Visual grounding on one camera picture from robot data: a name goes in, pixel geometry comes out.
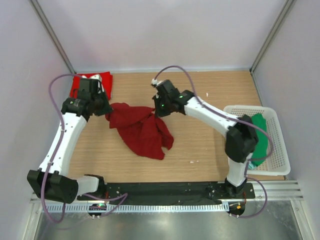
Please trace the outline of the dark red t shirt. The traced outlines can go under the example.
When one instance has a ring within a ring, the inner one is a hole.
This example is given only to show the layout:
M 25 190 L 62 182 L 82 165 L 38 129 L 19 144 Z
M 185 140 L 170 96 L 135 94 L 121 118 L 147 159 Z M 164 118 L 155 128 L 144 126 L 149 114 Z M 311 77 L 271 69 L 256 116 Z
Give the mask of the dark red t shirt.
M 109 127 L 116 129 L 126 146 L 136 155 L 163 160 L 162 148 L 170 150 L 174 137 L 165 122 L 156 117 L 155 109 L 148 106 L 111 104 L 113 111 L 105 115 Z

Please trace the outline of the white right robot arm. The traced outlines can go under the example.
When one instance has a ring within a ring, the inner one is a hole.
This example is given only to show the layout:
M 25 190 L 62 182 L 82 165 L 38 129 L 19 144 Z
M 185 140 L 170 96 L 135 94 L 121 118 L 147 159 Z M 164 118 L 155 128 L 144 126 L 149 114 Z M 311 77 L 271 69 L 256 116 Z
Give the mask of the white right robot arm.
M 152 97 L 155 115 L 159 118 L 171 113 L 193 117 L 219 132 L 225 138 L 224 151 L 228 157 L 228 174 L 224 184 L 227 193 L 236 197 L 244 191 L 247 163 L 258 144 L 258 136 L 251 117 L 237 117 L 226 113 L 189 91 L 180 92 L 170 80 L 153 79 L 151 86 L 156 89 Z

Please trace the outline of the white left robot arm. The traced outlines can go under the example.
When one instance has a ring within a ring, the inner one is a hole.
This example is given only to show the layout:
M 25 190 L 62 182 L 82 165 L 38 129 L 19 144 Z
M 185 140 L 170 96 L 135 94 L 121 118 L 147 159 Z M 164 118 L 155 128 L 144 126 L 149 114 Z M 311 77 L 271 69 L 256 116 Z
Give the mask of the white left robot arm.
M 56 107 L 60 124 L 50 149 L 37 170 L 27 174 L 33 192 L 39 199 L 71 204 L 84 194 L 105 193 L 103 177 L 86 174 L 78 179 L 68 177 L 70 162 L 81 132 L 90 117 L 113 111 L 99 74 L 79 80 L 79 86 L 61 107 Z

